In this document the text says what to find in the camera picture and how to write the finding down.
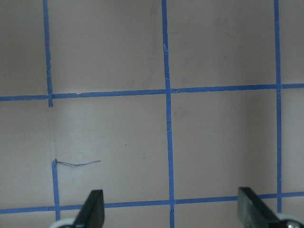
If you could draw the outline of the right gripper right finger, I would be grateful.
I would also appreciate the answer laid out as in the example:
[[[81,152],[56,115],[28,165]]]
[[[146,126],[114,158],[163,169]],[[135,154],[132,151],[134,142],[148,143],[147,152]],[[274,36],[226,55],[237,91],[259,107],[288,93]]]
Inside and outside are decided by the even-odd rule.
[[[250,187],[239,187],[237,216],[244,228],[280,228],[280,219]]]

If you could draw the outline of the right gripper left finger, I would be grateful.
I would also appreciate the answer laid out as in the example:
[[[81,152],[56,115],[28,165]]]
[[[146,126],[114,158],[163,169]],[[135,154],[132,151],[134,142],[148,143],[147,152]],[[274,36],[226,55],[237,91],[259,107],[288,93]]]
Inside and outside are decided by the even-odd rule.
[[[92,190],[80,212],[76,216],[73,228],[102,228],[105,222],[103,190]]]

